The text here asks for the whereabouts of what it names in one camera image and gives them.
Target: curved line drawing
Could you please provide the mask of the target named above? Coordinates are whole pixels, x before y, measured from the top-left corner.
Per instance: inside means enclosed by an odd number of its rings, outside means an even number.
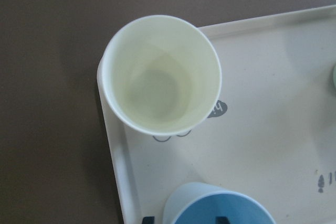
[[[164,142],[167,142],[167,141],[171,138],[171,136],[168,137],[168,138],[165,139],[165,140],[158,140],[155,136],[153,136],[153,138],[154,138],[156,141],[160,142],[160,143],[164,143]]]
[[[184,137],[184,136],[187,136],[187,135],[189,135],[189,133],[191,132],[191,130],[189,130],[186,134],[184,134],[184,135],[176,135],[176,136],[179,136],[179,137]]]

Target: brown table surface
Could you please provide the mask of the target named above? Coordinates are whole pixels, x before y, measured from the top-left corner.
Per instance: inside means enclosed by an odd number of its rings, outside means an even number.
[[[336,0],[1,0],[0,223],[122,223],[98,62],[129,21],[196,26]]]

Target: white cup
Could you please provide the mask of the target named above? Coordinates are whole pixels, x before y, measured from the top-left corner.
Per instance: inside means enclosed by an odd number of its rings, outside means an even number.
[[[218,56],[205,35],[165,15],[121,28],[107,45],[97,78],[119,119],[155,136],[187,132],[207,118],[222,83]]]
[[[192,182],[170,195],[164,206],[162,223],[275,224],[275,221],[260,203],[244,194]]]

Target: plastic cup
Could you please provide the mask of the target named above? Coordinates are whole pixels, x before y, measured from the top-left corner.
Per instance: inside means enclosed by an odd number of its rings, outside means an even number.
[[[168,198],[163,224],[275,224],[254,199],[205,183],[180,186]]]
[[[114,35],[97,78],[121,121],[145,134],[170,136],[207,118],[222,73],[215,49],[195,26],[154,15],[134,20]]]

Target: white tray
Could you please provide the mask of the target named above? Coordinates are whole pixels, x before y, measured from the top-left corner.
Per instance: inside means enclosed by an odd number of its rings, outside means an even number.
[[[169,194],[198,181],[255,198],[278,224],[336,223],[336,5],[200,30],[222,64],[224,115],[158,142],[100,92],[124,222],[160,224]]]

